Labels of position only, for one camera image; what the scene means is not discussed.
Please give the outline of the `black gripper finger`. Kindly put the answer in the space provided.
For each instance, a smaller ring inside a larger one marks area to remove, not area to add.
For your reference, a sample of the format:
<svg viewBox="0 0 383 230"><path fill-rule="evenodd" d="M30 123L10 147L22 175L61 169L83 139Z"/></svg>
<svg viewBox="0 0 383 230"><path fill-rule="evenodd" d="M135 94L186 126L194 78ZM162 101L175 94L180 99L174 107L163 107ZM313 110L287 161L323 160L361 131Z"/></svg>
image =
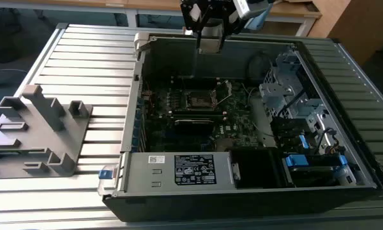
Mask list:
<svg viewBox="0 0 383 230"><path fill-rule="evenodd" d="M224 39L232 34L238 27L239 15L231 0L224 0L220 6L222 31L219 36L219 51L222 50Z"/></svg>
<svg viewBox="0 0 383 230"><path fill-rule="evenodd" d="M202 29L207 22L207 19L204 18L207 12L207 1L182 0L180 12L186 29L192 32L192 36L196 38L195 51L198 51L202 38Z"/></svg>

